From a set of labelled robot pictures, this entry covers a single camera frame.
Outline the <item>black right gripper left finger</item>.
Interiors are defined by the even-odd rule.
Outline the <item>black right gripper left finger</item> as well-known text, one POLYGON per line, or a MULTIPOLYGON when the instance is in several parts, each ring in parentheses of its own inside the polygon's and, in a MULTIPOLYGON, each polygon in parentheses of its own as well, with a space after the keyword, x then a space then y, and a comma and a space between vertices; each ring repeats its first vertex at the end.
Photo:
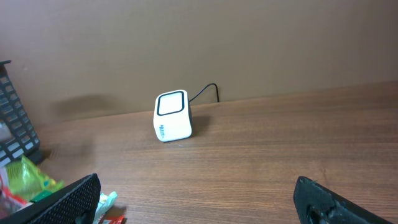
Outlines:
POLYGON ((92 173, 42 200, 1 219, 1 224, 91 224, 95 219, 100 193, 100 180, 97 174, 92 173))

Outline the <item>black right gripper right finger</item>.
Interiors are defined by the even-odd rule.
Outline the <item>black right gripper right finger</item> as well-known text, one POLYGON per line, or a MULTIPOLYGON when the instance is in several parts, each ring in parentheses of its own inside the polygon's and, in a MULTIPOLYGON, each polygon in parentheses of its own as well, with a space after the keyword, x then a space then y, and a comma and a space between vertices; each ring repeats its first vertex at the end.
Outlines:
POLYGON ((305 176, 293 200, 301 224, 392 224, 305 176))

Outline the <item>teal wet wipes pack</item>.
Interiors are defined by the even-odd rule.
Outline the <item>teal wet wipes pack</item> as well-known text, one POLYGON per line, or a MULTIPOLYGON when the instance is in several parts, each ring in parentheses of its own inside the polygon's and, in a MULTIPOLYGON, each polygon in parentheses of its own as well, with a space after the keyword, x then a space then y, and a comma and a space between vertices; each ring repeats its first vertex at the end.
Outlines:
POLYGON ((109 195, 101 193, 99 196, 99 202, 95 211, 95 217, 93 224, 98 224, 104 214, 115 204, 118 197, 116 192, 111 192, 109 195))

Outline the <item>green snack bag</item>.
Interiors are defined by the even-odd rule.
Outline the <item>green snack bag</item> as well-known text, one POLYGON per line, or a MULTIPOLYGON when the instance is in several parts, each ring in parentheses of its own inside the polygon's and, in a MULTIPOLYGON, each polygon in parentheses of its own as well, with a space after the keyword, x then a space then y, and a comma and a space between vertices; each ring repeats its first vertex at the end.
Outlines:
POLYGON ((1 168, 1 218, 6 218, 62 189, 26 156, 1 168))

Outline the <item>red stick sachet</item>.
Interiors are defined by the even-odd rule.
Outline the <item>red stick sachet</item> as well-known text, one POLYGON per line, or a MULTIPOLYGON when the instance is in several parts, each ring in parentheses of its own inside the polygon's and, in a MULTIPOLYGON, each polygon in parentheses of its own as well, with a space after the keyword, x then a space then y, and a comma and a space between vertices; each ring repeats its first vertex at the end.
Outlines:
POLYGON ((104 216, 99 221, 99 224, 123 224, 124 222, 124 215, 121 216, 104 216))

